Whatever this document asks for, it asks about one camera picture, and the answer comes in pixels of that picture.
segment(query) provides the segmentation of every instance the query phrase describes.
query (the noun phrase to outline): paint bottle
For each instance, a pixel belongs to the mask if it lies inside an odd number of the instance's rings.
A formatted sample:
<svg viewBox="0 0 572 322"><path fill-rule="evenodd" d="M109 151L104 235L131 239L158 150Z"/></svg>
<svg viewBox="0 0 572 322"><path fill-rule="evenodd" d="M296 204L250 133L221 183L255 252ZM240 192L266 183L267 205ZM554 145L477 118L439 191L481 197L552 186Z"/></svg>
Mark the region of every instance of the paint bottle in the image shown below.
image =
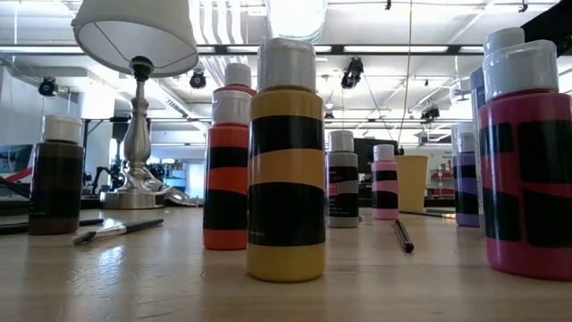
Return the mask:
<svg viewBox="0 0 572 322"><path fill-rule="evenodd" d="M226 80L242 83L242 90L213 93L213 127L206 135L203 244L208 250L247 247L248 123L250 69L229 64Z"/></svg>
<svg viewBox="0 0 572 322"><path fill-rule="evenodd" d="M372 163L372 208L374 219L399 218L397 163L391 144L374 146Z"/></svg>
<svg viewBox="0 0 572 322"><path fill-rule="evenodd" d="M475 131L475 138L479 137L479 109L486 103L484 99L484 76L483 67L479 67L476 71L471 73L471 106L473 107L473 129ZM481 227L481 234L485 235L484 223L484 209L483 209L483 178L481 176L481 144L480 140L475 139L475 165L476 165L476 196L479 207L479 226Z"/></svg>
<svg viewBox="0 0 572 322"><path fill-rule="evenodd" d="M572 100L558 93L556 47L512 28L484 49L487 258L503 272L572 280Z"/></svg>
<svg viewBox="0 0 572 322"><path fill-rule="evenodd" d="M251 88L252 76L247 64L230 63L224 69L224 86L213 93L223 90L237 90L254 96L257 92Z"/></svg>
<svg viewBox="0 0 572 322"><path fill-rule="evenodd" d="M351 131L331 131L326 156L328 170L328 226L359 226L358 155Z"/></svg>
<svg viewBox="0 0 572 322"><path fill-rule="evenodd" d="M472 123L453 125L453 179L457 225L479 226L476 193L475 131Z"/></svg>
<svg viewBox="0 0 572 322"><path fill-rule="evenodd" d="M81 120L44 118L42 143L36 145L30 188L31 235L75 233L80 223L83 147Z"/></svg>
<svg viewBox="0 0 572 322"><path fill-rule="evenodd" d="M314 279L325 269L325 157L313 46L266 41L258 89L250 108L248 272L274 282Z"/></svg>

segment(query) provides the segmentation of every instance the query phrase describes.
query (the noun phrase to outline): brush bristles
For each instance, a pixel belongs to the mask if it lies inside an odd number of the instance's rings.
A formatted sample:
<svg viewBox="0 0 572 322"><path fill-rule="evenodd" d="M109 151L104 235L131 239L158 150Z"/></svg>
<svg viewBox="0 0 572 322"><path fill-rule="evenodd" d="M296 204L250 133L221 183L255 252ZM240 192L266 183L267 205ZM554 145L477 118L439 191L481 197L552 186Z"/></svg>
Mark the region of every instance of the brush bristles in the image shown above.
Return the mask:
<svg viewBox="0 0 572 322"><path fill-rule="evenodd" d="M86 243L86 242L91 241L94 237L96 237L96 234L97 234L96 232L81 233L81 234L73 237L71 242L73 242L74 245Z"/></svg>

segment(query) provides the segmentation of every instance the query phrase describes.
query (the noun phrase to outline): gray paint bottle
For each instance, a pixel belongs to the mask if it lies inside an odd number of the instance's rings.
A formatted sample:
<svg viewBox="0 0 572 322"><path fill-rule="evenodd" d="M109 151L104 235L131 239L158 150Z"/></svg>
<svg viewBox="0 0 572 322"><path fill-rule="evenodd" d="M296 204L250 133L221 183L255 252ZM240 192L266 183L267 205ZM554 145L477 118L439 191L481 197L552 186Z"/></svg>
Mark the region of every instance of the gray paint bottle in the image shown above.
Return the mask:
<svg viewBox="0 0 572 322"><path fill-rule="evenodd" d="M330 147L326 156L328 171L328 226L359 226L358 155L354 151L351 131L329 133Z"/></svg>

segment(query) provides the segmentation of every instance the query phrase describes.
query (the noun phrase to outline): yellow paint bottle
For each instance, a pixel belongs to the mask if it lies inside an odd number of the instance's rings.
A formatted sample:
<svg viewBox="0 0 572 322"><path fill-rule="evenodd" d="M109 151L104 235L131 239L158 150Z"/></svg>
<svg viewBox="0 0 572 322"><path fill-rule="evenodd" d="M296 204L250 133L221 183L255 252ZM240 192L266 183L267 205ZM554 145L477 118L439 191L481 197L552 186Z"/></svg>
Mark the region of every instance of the yellow paint bottle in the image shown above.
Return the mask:
<svg viewBox="0 0 572 322"><path fill-rule="evenodd" d="M250 108L248 272L273 282L314 279L325 269L325 190L312 45L264 43L258 90Z"/></svg>

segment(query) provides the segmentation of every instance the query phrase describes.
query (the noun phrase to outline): black marker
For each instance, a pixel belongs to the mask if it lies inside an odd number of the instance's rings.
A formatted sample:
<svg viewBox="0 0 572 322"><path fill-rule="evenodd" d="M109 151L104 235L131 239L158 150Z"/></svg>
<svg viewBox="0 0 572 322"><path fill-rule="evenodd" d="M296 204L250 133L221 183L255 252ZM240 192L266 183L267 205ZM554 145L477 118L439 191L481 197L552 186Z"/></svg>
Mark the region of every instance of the black marker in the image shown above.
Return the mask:
<svg viewBox="0 0 572 322"><path fill-rule="evenodd" d="M405 229L405 225L398 219L393 222L393 228L395 228L395 233L397 233L397 237L400 240L401 248L407 253L413 251L413 242L409 239L409 234L407 229Z"/></svg>

